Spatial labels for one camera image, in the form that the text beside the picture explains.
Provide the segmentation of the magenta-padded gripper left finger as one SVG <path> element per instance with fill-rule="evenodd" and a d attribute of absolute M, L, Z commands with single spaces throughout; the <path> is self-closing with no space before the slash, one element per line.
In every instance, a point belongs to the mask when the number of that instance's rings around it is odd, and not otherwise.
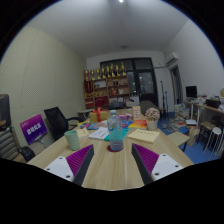
<path fill-rule="evenodd" d="M 68 157 L 59 156 L 45 171 L 81 186 L 94 156 L 94 146 L 86 146 Z"/>

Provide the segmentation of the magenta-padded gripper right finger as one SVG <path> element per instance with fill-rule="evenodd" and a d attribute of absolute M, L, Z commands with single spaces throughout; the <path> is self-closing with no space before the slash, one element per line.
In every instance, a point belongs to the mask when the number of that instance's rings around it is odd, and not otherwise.
<path fill-rule="evenodd" d="M 182 166 L 168 154 L 156 154 L 137 144 L 132 144 L 132 155 L 145 185 L 182 169 Z"/>

